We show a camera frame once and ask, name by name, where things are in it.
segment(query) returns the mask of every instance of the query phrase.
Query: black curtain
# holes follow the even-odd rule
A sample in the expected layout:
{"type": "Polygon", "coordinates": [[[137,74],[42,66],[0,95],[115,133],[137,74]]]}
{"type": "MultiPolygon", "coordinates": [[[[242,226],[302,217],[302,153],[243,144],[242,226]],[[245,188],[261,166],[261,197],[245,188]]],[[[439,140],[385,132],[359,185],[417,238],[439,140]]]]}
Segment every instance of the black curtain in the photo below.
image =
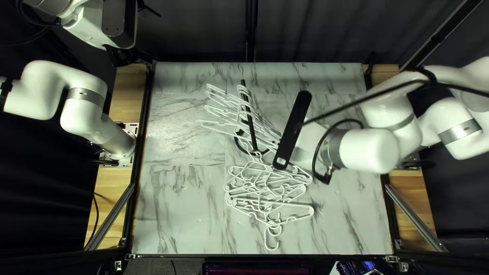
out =
{"type": "MultiPolygon", "coordinates": [[[[256,62],[403,64],[461,0],[259,0],[256,62]]],[[[145,0],[136,45],[162,61],[244,62],[246,1],[145,0]]]]}
{"type": "MultiPolygon", "coordinates": [[[[13,3],[0,3],[0,44],[23,40],[42,28],[26,23],[13,3]]],[[[93,73],[50,30],[26,45],[0,46],[0,75],[19,79],[25,65],[33,60],[49,60],[93,73]]],[[[112,67],[105,70],[115,72],[112,67]]],[[[47,121],[0,112],[3,258],[83,248],[98,169],[89,160],[95,158],[97,148],[61,128],[62,106],[47,121]]]]}

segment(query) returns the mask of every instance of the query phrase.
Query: pile of hangers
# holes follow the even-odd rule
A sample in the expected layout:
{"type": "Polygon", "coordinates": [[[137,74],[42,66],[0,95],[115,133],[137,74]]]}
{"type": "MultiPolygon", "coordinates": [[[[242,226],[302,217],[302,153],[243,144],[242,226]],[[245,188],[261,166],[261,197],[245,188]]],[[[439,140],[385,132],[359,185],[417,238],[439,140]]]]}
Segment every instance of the pile of hangers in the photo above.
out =
{"type": "Polygon", "coordinates": [[[204,108],[219,120],[198,120],[198,124],[233,136],[249,155],[244,166],[228,168],[231,178],[224,184],[225,199],[232,208],[264,224],[264,244],[273,251],[280,243],[270,246],[268,236],[277,237],[285,224],[314,215],[311,205],[296,202],[312,183],[312,176],[296,165],[277,170],[264,161],[267,154],[277,152],[281,134],[254,109],[250,91],[244,85],[237,90],[241,98],[207,84],[205,94],[217,105],[204,108]],[[260,151],[257,145],[266,149],[260,151]]]}

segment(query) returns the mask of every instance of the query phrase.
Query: black rod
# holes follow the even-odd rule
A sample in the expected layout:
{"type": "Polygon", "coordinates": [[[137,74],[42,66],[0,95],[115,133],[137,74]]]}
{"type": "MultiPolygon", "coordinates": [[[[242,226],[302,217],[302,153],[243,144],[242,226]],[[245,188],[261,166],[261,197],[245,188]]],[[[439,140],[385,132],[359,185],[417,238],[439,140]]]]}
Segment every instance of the black rod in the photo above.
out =
{"type": "MultiPolygon", "coordinates": [[[[246,82],[244,79],[241,80],[241,85],[246,87],[246,82]]],[[[244,101],[249,103],[248,96],[242,94],[241,97],[243,98],[244,101]]],[[[248,113],[251,113],[250,108],[247,106],[246,111],[248,113]]],[[[251,136],[251,144],[253,145],[253,150],[258,150],[258,144],[256,144],[256,136],[255,136],[255,127],[253,126],[253,118],[251,115],[248,115],[248,126],[249,126],[249,134],[251,136]]]]}

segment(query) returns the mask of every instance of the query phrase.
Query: black fabric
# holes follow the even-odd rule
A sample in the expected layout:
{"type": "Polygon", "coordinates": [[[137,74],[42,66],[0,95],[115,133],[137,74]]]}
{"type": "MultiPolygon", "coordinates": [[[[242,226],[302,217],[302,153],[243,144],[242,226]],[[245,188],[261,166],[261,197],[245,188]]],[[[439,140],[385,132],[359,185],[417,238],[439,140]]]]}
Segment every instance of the black fabric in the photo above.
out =
{"type": "MultiPolygon", "coordinates": [[[[403,64],[460,0],[261,0],[256,62],[403,64]]],[[[246,1],[145,0],[136,46],[162,61],[245,61],[246,1]]]]}

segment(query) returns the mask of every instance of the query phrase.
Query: marble tile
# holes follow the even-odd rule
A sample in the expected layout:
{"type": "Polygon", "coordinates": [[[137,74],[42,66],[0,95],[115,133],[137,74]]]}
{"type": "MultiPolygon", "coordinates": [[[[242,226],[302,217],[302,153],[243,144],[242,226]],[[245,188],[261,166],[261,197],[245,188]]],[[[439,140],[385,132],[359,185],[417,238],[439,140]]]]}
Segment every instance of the marble tile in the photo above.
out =
{"type": "Polygon", "coordinates": [[[312,219],[283,226],[264,247],[264,225],[224,205],[223,253],[230,254],[370,254],[392,253],[378,175],[336,171],[330,185],[312,183],[297,202],[315,208],[312,219]]]}
{"type": "MultiPolygon", "coordinates": [[[[330,185],[310,184],[298,202],[313,205],[316,214],[285,225],[277,239],[280,247],[273,252],[264,247],[263,225],[225,204],[225,165],[243,165],[249,157],[238,151],[233,138],[206,130],[196,120],[215,120],[203,108],[210,103],[206,83],[236,94],[241,79],[255,108],[281,132],[301,88],[313,94],[307,117],[365,92],[358,64],[159,63],[133,253],[392,253],[375,174],[339,170],[330,185]]],[[[360,110],[352,108],[319,123],[331,125],[348,117],[363,120],[360,110]]]]}
{"type": "Polygon", "coordinates": [[[144,164],[133,253],[222,253],[223,166],[144,164]]]}
{"type": "Polygon", "coordinates": [[[365,93],[360,64],[298,63],[300,89],[310,93],[365,93]]]}
{"type": "Polygon", "coordinates": [[[246,81],[252,94],[297,94],[299,72],[296,63],[229,63],[227,88],[236,93],[236,86],[246,81]]]}
{"type": "Polygon", "coordinates": [[[204,105],[211,83],[226,89],[226,67],[219,63],[158,63],[146,135],[145,162],[168,165],[224,165],[224,136],[199,126],[215,120],[204,105]]]}
{"type": "Polygon", "coordinates": [[[224,135],[205,129],[198,119],[216,120],[203,92],[154,92],[146,134],[145,162],[167,165],[224,165],[224,135]]]}
{"type": "Polygon", "coordinates": [[[173,63],[156,65],[154,91],[203,93],[207,83],[226,90],[227,63],[173,63]]]}

